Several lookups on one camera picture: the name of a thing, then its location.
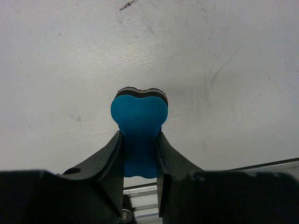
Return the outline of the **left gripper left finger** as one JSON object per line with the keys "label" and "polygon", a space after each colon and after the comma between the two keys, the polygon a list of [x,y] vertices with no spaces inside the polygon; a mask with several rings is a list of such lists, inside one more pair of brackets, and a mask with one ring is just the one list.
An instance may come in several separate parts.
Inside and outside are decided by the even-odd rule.
{"label": "left gripper left finger", "polygon": [[57,174],[56,224],[117,224],[122,210],[124,137],[117,131],[95,154]]}

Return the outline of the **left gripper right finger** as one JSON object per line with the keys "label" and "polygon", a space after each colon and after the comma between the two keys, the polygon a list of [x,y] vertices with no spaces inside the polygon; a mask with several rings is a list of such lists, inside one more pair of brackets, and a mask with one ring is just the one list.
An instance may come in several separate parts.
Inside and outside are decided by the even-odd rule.
{"label": "left gripper right finger", "polygon": [[203,170],[174,149],[163,132],[156,138],[155,153],[159,216],[164,224],[195,223],[200,203],[192,175]]}

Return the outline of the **blue whiteboard eraser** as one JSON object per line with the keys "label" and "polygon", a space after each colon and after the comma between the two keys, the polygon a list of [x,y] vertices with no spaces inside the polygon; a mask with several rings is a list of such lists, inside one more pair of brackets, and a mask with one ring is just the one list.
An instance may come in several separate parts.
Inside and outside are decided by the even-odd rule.
{"label": "blue whiteboard eraser", "polygon": [[124,176],[155,178],[155,141],[168,117],[166,94],[156,88],[124,87],[113,99],[110,112],[124,136]]}

